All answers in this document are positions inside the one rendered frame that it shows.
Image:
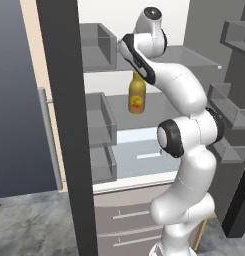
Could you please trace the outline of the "dark fridge door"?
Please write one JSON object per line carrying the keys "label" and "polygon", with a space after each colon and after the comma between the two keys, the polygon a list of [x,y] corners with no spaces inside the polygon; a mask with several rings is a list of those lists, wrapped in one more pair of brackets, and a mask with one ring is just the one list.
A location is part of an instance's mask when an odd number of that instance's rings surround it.
{"label": "dark fridge door", "polygon": [[77,0],[36,0],[79,256],[100,256]]}

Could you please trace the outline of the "grey fridge drawer front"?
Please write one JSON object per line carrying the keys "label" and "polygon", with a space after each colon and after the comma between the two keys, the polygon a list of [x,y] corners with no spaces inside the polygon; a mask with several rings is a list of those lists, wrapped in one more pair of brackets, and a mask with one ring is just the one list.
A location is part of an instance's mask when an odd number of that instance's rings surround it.
{"label": "grey fridge drawer front", "polygon": [[141,229],[123,231],[97,236],[99,256],[148,256],[151,248],[158,242],[151,240],[131,245],[113,247],[113,244],[130,240],[161,235],[160,226],[151,226]]}
{"label": "grey fridge drawer front", "polygon": [[98,234],[118,233],[155,226],[149,215],[113,220],[112,217],[140,211],[149,211],[150,202],[165,192],[169,185],[158,185],[94,197],[96,230]]}

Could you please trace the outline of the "amber glass bottle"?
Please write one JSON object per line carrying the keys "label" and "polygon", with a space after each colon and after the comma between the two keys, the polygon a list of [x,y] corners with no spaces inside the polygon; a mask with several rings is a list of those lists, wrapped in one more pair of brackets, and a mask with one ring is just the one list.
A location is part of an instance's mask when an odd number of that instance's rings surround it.
{"label": "amber glass bottle", "polygon": [[146,83],[138,72],[133,72],[129,86],[128,110],[132,114],[142,114],[145,110]]}

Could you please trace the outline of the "beige cabinet side panel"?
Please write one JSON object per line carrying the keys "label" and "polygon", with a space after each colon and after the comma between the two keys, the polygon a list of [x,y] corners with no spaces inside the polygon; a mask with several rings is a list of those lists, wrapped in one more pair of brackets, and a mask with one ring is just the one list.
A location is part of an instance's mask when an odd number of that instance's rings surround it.
{"label": "beige cabinet side panel", "polygon": [[36,0],[20,0],[22,16],[26,28],[26,34],[33,64],[33,70],[35,74],[37,88],[45,88],[46,98],[48,103],[49,115],[51,119],[51,125],[53,130],[53,136],[55,141],[55,147],[58,157],[58,163],[63,183],[63,189],[59,192],[67,192],[66,175],[63,164],[62,151],[60,146],[60,139],[58,134],[58,127],[56,122],[56,115],[54,110],[54,104],[52,100],[52,92],[49,81],[47,62],[44,52],[44,45],[42,39],[42,33],[40,28],[39,16],[37,11]]}

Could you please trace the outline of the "wooden stool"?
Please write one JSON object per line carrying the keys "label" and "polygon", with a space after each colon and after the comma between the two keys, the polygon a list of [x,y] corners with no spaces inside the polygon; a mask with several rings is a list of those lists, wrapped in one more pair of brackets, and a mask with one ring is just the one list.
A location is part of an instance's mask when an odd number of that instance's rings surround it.
{"label": "wooden stool", "polygon": [[194,244],[193,244],[193,250],[194,250],[194,251],[196,251],[196,250],[198,249],[198,246],[199,246],[200,240],[201,240],[201,238],[202,238],[202,235],[203,235],[205,226],[206,226],[206,224],[207,224],[207,221],[208,221],[209,219],[214,219],[214,218],[217,218],[215,212],[214,212],[210,217],[208,217],[207,219],[203,220],[203,221],[200,223],[199,228],[198,228],[198,232],[197,232],[197,235],[196,235],[196,237],[195,237]]}

